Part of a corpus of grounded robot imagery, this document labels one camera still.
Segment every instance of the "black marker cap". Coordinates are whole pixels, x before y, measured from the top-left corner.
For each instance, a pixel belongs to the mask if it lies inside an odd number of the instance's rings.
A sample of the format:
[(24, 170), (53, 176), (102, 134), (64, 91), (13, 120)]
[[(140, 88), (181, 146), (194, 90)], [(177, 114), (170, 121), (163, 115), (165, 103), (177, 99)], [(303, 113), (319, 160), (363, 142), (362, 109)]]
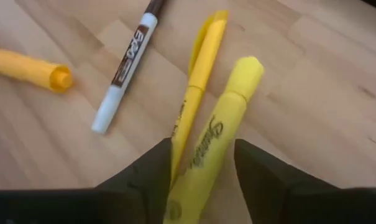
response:
[(160, 14), (162, 7), (166, 0), (150, 0), (148, 8), (146, 9), (145, 13), (149, 12), (152, 13), (156, 18)]

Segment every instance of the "wood grain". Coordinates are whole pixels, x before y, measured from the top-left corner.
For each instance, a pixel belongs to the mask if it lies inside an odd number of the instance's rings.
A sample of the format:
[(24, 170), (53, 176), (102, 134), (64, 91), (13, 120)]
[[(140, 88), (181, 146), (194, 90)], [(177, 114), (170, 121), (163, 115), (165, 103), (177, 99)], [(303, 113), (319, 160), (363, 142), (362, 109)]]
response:
[[(95, 112), (149, 0), (0, 0), (0, 47), (67, 64), (64, 95), (0, 76), (0, 189), (93, 187), (170, 135), (191, 47), (228, 27), (188, 143), (234, 62), (266, 72), (237, 137), (339, 187), (376, 187), (376, 9), (358, 0), (170, 1), (106, 136)], [(250, 223), (232, 150), (203, 223)]]

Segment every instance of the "yellow highlighter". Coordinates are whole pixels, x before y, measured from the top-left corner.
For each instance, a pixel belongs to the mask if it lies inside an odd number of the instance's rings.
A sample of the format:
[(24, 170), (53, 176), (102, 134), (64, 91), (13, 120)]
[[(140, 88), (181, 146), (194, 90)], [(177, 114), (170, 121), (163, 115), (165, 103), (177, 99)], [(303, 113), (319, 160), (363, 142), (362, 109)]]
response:
[(175, 181), (186, 140), (211, 73), (227, 23), (227, 11), (210, 16), (201, 28), (193, 47), (189, 66), (189, 83), (172, 133), (171, 185)]
[(237, 61), (224, 93), (195, 146), (193, 158), (183, 175), (178, 176), (167, 200), (163, 223), (197, 223), (210, 196), (234, 139), (247, 104), (257, 88), (264, 68), (255, 57)]
[(73, 82), (70, 71), (65, 65), (48, 63), (1, 49), (0, 73), (54, 92), (67, 90)]

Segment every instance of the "sharpie highlighter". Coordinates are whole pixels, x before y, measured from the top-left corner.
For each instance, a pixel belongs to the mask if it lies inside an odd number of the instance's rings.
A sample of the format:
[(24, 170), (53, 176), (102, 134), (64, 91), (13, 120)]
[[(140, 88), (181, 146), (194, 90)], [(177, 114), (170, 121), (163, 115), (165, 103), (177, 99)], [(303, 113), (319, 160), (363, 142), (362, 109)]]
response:
[(113, 116), (116, 114), (120, 101), (138, 66), (139, 60), (157, 26), (157, 18), (166, 0), (151, 0), (140, 24), (134, 33), (130, 45), (123, 56), (119, 68), (113, 78), (111, 86), (103, 99), (91, 129), (104, 134)]
[(73, 84), (66, 65), (34, 59), (9, 50), (0, 49), (0, 74), (62, 93)]
[(186, 140), (206, 89), (218, 48), (226, 27), (228, 11), (218, 11), (204, 23), (193, 47), (190, 60), (188, 88), (180, 115), (172, 132), (172, 181), (175, 181)]
[(264, 68), (255, 57), (237, 61), (224, 93), (198, 139), (186, 172), (167, 200), (163, 223), (197, 223)]

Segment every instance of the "wooden table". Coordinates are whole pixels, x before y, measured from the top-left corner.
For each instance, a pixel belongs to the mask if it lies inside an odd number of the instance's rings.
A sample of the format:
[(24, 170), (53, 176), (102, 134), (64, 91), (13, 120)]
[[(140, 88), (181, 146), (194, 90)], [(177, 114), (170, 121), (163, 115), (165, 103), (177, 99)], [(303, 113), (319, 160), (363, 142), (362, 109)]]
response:
[[(109, 132), (90, 126), (149, 0), (0, 0), (0, 47), (65, 63), (63, 95), (0, 76), (0, 189), (93, 187), (170, 135), (196, 33), (231, 12), (188, 149), (234, 62), (266, 72), (238, 133), (339, 187), (376, 186), (376, 9), (358, 0), (170, 0)], [(249, 223), (232, 151), (203, 223)]]

